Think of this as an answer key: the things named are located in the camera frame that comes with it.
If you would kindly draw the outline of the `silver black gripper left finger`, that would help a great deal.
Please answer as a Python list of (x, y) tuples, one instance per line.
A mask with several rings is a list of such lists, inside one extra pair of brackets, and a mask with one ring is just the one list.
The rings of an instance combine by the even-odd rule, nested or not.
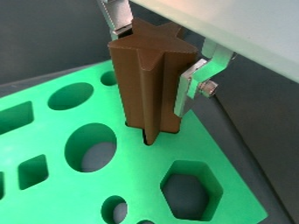
[(97, 6), (109, 28), (113, 40), (132, 33), (133, 15), (128, 0), (97, 0)]

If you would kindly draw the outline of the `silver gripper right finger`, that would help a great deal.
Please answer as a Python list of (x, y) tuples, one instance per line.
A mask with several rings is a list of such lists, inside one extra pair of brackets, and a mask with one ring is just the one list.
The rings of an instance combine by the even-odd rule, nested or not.
[(207, 38), (200, 53), (205, 59), (200, 59), (180, 76), (173, 106), (173, 113), (179, 117), (191, 109), (197, 95), (207, 98), (215, 95), (219, 85), (211, 77), (227, 68), (234, 58), (234, 52)]

